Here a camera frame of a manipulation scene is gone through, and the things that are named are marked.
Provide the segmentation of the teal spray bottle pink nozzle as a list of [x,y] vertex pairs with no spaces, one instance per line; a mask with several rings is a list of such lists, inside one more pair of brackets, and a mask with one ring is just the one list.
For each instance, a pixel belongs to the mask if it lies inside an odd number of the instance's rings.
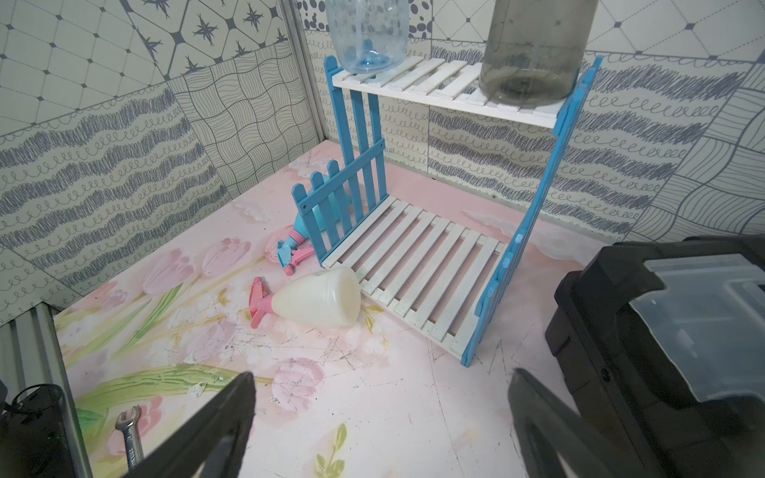
[[287,238],[277,243],[277,258],[287,276],[292,276],[301,262],[315,254],[312,246],[303,246],[308,239],[308,227],[298,214]]

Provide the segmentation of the blue and white slatted shelf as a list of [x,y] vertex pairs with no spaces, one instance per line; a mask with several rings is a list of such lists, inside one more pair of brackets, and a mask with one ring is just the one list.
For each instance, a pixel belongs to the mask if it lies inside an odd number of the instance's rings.
[[[324,63],[342,157],[292,190],[319,264],[352,269],[363,294],[469,366],[521,262],[575,125],[599,73],[569,97],[520,109],[476,88],[480,64],[410,57],[379,74]],[[390,98],[549,129],[555,145],[509,242],[410,204],[388,190],[380,100]]]

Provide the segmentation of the white spray bottle pink nozzle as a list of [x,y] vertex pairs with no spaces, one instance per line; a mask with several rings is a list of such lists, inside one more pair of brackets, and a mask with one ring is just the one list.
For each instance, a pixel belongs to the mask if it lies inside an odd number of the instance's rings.
[[348,267],[303,276],[273,294],[267,293],[263,278],[256,277],[249,298],[253,329],[266,315],[311,328],[346,328],[358,320],[361,310],[361,286],[356,273]]

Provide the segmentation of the black toolbox yellow latch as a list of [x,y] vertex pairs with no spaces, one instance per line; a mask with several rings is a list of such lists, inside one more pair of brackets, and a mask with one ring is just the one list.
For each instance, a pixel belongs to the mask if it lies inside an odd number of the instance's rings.
[[663,477],[764,473],[764,239],[603,248],[545,337],[582,416]]

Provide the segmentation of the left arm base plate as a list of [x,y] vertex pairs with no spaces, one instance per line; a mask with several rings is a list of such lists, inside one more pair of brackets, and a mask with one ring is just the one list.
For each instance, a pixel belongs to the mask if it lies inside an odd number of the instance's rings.
[[74,477],[65,432],[64,391],[57,384],[35,384],[8,400],[1,386],[1,475]]

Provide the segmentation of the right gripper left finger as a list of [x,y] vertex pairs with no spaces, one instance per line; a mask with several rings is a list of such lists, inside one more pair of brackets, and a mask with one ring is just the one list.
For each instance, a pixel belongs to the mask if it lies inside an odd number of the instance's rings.
[[237,477],[255,406],[255,377],[243,372],[127,475]]

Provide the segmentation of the aluminium rail frame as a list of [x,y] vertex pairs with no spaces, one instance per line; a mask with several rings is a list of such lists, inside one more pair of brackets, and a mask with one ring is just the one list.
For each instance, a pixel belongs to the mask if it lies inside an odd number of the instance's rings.
[[64,391],[62,417],[76,475],[91,477],[91,466],[77,422],[61,347],[54,328],[55,310],[41,303],[1,327],[1,385],[13,400],[35,384],[57,384]]

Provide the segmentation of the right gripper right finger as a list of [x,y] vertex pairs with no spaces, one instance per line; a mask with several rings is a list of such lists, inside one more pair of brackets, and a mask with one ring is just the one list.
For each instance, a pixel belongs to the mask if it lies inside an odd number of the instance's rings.
[[639,461],[619,452],[524,368],[514,370],[508,402],[530,477],[643,477]]

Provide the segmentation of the smoky grey spray bottle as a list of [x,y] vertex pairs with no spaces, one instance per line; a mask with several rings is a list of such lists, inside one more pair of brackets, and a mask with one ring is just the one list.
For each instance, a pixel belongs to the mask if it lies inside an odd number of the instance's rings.
[[597,0],[504,0],[494,6],[479,87],[498,104],[552,105],[575,88]]

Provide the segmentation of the clear spray bottle blue nozzle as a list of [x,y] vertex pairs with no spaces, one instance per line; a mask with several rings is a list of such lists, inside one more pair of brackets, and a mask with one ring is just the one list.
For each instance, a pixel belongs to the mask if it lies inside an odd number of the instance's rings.
[[376,74],[406,59],[410,26],[407,1],[327,1],[327,16],[337,58],[345,70]]

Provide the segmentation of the silver open-end wrench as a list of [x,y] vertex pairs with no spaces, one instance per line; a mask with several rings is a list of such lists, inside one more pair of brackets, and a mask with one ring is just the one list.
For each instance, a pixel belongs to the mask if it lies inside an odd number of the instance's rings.
[[121,412],[115,423],[115,429],[123,434],[127,468],[129,470],[136,468],[145,457],[145,454],[143,454],[143,444],[141,444],[141,436],[139,436],[140,418],[141,408],[133,406],[130,410]]

